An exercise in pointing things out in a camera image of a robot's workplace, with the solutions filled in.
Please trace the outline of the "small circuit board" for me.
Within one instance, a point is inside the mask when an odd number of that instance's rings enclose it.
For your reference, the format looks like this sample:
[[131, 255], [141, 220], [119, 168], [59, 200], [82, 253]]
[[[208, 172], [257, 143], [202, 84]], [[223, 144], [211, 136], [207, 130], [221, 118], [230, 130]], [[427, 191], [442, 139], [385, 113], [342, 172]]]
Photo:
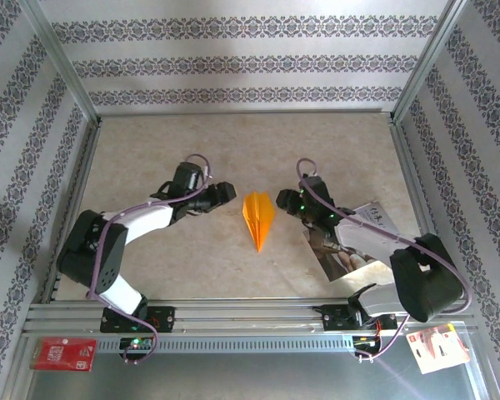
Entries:
[[152, 340], [151, 337], [123, 337], [119, 343], [119, 350], [146, 352], [151, 349]]
[[352, 339], [356, 349], [368, 353], [377, 353], [382, 346], [379, 336], [354, 336]]

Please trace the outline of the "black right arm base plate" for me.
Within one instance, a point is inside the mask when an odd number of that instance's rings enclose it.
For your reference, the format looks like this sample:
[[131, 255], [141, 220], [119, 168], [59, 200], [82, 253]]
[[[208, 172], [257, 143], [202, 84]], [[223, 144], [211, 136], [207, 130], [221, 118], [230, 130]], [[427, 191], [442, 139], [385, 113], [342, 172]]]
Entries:
[[346, 304], [324, 304], [313, 307], [322, 319], [325, 331], [359, 331], [375, 330], [380, 327], [384, 330], [398, 328], [397, 320], [390, 314], [370, 317], [364, 311], [358, 311]]

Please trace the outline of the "aluminium frame post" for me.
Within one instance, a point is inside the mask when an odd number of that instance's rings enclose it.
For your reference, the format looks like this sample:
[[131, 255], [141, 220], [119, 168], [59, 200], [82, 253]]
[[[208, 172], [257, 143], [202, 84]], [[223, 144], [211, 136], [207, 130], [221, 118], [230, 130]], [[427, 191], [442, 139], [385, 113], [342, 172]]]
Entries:
[[54, 32], [52, 24], [48, 21], [38, 0], [17, 0], [23, 13], [31, 23], [35, 33], [45, 47], [54, 67], [62, 76], [67, 87], [70, 89], [75, 102], [82, 110], [87, 120], [99, 125], [101, 118], [96, 111], [93, 101], [83, 86], [78, 73], [63, 49], [63, 45]]
[[403, 119], [468, 3], [469, 0], [447, 1], [437, 25], [412, 71], [412, 75], [407, 80], [402, 94], [390, 112], [391, 123], [398, 124]]

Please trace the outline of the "photo cover book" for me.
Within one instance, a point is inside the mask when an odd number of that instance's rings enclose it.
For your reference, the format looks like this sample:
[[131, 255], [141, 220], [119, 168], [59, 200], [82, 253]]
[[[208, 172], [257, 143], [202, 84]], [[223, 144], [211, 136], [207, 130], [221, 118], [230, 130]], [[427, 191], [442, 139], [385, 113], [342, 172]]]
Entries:
[[370, 230], [359, 231], [358, 225], [346, 219], [342, 219], [333, 231], [306, 228], [303, 235], [330, 282], [376, 261], [381, 262], [385, 255], [383, 244], [379, 242], [382, 236]]

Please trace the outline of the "white red blister package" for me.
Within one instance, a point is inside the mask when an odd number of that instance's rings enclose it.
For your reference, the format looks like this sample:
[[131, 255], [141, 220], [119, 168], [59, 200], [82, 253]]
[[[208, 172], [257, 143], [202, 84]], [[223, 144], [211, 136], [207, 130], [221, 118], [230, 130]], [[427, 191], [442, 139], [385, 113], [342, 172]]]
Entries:
[[409, 333], [406, 339], [421, 374], [434, 373], [470, 361], [468, 348], [452, 323]]

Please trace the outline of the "red card package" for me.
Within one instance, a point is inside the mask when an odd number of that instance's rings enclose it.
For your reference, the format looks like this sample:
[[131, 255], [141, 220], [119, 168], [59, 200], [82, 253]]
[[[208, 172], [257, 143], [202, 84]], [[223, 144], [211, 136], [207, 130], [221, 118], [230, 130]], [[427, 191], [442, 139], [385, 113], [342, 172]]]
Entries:
[[97, 340], [42, 337], [37, 340], [30, 368], [40, 371], [90, 372]]

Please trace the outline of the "steel sheet panel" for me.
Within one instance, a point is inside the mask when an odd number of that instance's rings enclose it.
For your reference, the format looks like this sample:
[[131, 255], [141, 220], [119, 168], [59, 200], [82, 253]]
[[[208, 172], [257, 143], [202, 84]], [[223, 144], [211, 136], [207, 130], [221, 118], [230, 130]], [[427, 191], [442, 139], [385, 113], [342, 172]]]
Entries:
[[36, 371], [27, 400], [491, 400], [474, 362], [423, 374], [404, 339], [375, 362], [347, 352], [163, 354], [137, 367]]

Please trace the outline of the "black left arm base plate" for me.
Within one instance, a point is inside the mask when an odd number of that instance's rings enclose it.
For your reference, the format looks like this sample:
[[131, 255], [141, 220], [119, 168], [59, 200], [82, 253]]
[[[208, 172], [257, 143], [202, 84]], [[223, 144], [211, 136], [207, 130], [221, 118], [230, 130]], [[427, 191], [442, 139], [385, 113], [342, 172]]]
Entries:
[[[148, 306], [145, 322], [156, 328], [158, 333], [171, 333], [175, 321], [174, 307]], [[151, 330], [141, 323], [104, 308], [100, 323], [101, 333], [150, 333]]]

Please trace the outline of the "thin aluminium rail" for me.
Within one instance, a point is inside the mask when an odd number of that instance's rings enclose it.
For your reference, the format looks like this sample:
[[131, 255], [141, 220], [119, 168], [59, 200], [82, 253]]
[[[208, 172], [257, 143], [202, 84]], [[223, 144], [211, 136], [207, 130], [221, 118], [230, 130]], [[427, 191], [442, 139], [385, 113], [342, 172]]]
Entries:
[[222, 111], [173, 111], [173, 112], [120, 112], [120, 113], [99, 113], [101, 119], [104, 118], [134, 118], [134, 117], [172, 117], [190, 115], [258, 115], [258, 114], [389, 114], [381, 108], [330, 108], [330, 109], [235, 109]]

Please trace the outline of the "aluminium side rail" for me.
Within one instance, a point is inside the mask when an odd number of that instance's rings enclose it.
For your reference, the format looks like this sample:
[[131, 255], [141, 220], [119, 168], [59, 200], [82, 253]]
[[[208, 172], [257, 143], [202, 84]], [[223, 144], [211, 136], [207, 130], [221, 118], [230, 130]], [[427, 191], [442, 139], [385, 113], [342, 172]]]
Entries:
[[84, 175], [86, 173], [88, 160], [91, 158], [91, 152], [95, 146], [94, 142], [97, 138], [99, 128], [102, 122], [90, 122], [85, 129], [81, 146], [74, 158], [73, 170], [71, 179], [67, 186], [67, 196], [62, 210], [62, 224], [57, 230], [57, 238], [55, 246], [52, 250], [52, 256], [48, 265], [47, 274], [42, 282], [37, 303], [49, 303], [52, 299], [54, 284], [58, 275], [57, 258], [59, 251], [66, 240], [68, 229], [74, 221], [74, 215], [77, 212], [78, 199], [81, 197], [80, 189], [83, 185]]
[[439, 235], [437, 225], [433, 222], [430, 213], [431, 208], [426, 200], [422, 179], [418, 176], [418, 169], [403, 130], [393, 120], [390, 120], [388, 126], [420, 233]]

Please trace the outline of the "orange square paper sheet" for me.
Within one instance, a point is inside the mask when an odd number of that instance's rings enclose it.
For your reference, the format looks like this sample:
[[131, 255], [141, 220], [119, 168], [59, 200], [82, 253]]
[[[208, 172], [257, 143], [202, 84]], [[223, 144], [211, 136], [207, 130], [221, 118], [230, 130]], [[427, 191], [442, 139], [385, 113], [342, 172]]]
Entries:
[[266, 192], [251, 192], [242, 205], [242, 215], [260, 253], [275, 217], [275, 208]]

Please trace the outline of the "wide aluminium mounting rail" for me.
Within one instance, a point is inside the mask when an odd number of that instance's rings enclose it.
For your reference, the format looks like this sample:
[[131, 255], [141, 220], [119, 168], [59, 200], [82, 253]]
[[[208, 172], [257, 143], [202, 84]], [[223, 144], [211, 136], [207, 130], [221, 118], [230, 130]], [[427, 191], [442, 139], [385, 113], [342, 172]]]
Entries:
[[[152, 300], [175, 308], [172, 335], [302, 336], [323, 334], [323, 318], [313, 309], [346, 305], [344, 298], [248, 298]], [[54, 301], [29, 307], [21, 335], [97, 337], [103, 305], [94, 301]]]

